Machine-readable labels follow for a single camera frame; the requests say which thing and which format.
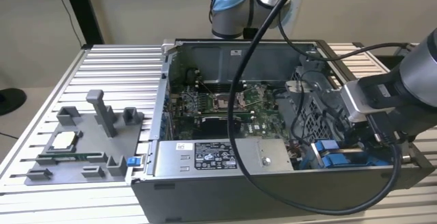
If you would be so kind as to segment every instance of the warning label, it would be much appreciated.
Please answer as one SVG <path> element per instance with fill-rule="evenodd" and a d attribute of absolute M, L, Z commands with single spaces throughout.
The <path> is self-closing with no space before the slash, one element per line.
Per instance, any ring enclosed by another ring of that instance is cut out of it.
<path fill-rule="evenodd" d="M 196 143 L 196 168 L 237 169 L 234 150 L 230 142 Z"/>

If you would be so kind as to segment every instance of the blue connector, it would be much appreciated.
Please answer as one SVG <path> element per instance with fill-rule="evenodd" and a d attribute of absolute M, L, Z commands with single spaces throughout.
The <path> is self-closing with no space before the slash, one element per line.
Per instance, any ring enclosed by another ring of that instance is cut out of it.
<path fill-rule="evenodd" d="M 129 165 L 129 167 L 141 166 L 142 165 L 142 158 L 138 158 L 135 156 L 130 157 L 129 161 L 127 161 L 127 165 Z"/>

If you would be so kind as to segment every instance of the beige wall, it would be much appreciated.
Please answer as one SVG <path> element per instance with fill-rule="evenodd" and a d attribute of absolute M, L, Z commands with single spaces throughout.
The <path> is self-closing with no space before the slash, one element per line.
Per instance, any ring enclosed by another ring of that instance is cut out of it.
<path fill-rule="evenodd" d="M 54 86 L 78 50 L 61 0 L 0 0 L 0 88 Z"/>
<path fill-rule="evenodd" d="M 303 0 L 293 37 L 417 42 L 436 27 L 437 0 Z"/>
<path fill-rule="evenodd" d="M 209 0 L 91 1 L 109 43 L 210 37 Z M 437 26 L 437 0 L 303 0 L 301 6 L 296 38 L 419 41 Z M 266 37 L 280 38 L 277 30 Z M 78 45 L 61 0 L 0 0 L 0 88 L 55 85 Z"/>

